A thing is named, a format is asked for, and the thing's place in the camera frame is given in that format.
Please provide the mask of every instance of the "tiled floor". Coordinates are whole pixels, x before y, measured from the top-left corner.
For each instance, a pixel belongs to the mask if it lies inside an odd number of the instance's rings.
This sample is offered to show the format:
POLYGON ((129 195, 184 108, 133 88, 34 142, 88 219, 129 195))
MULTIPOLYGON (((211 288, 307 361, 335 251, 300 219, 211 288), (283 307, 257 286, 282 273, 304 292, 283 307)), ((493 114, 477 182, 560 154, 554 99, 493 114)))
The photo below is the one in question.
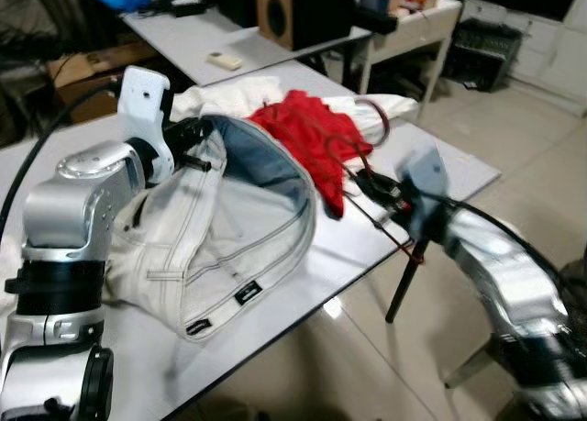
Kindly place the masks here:
MULTIPOLYGON (((441 88, 422 127, 504 172, 472 202, 559 266, 578 258, 587 241, 587 123, 514 89, 441 88)), ((383 315, 402 255, 238 370, 201 400, 195 419, 225 419, 230 402, 277 421, 492 419, 513 390, 498 366, 452 392, 441 380, 488 338, 482 307, 439 248, 426 260, 392 327, 383 315)))

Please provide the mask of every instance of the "black table leg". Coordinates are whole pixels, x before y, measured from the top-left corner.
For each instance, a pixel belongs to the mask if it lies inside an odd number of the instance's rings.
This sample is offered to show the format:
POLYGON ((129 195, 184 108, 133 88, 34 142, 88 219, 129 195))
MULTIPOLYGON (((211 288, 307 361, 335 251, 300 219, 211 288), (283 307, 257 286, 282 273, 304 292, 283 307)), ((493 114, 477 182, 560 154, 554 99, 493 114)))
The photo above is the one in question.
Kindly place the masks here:
POLYGON ((402 305, 402 301, 404 300, 405 294, 407 293, 407 289, 410 287, 410 283, 412 283, 412 279, 414 279, 415 272, 418 269, 419 263, 416 260, 421 260, 424 257, 424 253, 426 252, 426 248, 428 247, 429 242, 430 241, 428 239, 422 239, 416 242, 414 251, 412 252, 414 258, 407 262, 402 280, 400 281, 397 290, 395 290, 392 304, 387 311, 387 316, 385 316, 385 321, 387 323, 393 323, 395 320, 395 316, 397 315, 397 312, 402 305))
POLYGON ((342 85, 351 91, 353 91, 351 66, 354 52, 354 43, 347 43, 342 49, 342 85))

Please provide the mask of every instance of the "desk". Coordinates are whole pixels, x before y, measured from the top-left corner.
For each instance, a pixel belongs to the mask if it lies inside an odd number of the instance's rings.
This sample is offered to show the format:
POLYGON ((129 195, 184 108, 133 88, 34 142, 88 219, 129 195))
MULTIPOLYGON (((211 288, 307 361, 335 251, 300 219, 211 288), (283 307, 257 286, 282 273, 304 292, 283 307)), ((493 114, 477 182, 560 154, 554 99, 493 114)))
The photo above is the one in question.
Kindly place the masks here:
POLYGON ((442 72, 444 60, 450 46, 452 31, 457 24, 461 3, 455 0, 438 0, 437 6, 429 10, 402 17, 397 20, 397 29, 387 36, 374 35, 357 61, 364 65, 360 81, 360 93, 367 93, 371 66, 380 61, 405 54, 408 51, 442 42, 422 102, 420 114, 425 110, 432 91, 442 72))
MULTIPOLYGON (((309 94, 323 96, 351 94, 295 61, 263 73, 280 77, 284 90, 302 88, 309 94)), ((120 139, 116 116, 72 127, 50 138, 18 193, 7 232, 20 234, 22 204, 27 192, 51 177, 59 159, 107 138, 120 139)), ((408 123, 397 124, 389 141, 373 154, 371 162, 376 169, 392 174, 396 164, 425 141, 437 144, 449 172, 450 195, 454 198, 475 194, 499 175, 497 170, 408 123)), ((0 151, 3 166, 0 197, 6 195, 31 146, 27 142, 0 151)), ((407 241, 407 235, 398 226, 391 224, 387 229, 400 241, 407 241)), ((107 306, 103 344, 115 352, 110 419, 154 421, 183 409, 396 250, 352 205, 345 205, 345 216, 340 221, 329 219, 319 205, 316 236, 297 272, 203 345, 181 340, 157 319, 134 306, 107 306)), ((5 318, 0 318, 0 331, 6 333, 5 318)))
MULTIPOLYGON (((200 86, 218 83, 282 61, 299 59, 343 45, 354 45, 371 35, 366 29, 353 27, 346 38, 291 51, 264 38, 258 28, 239 27, 215 8, 198 16, 140 17, 135 14, 125 16, 124 21, 200 86), (208 54, 215 51, 242 59, 242 66, 236 71, 227 71, 207 62, 208 54)), ((346 56, 347 69, 350 68, 351 54, 346 56)))

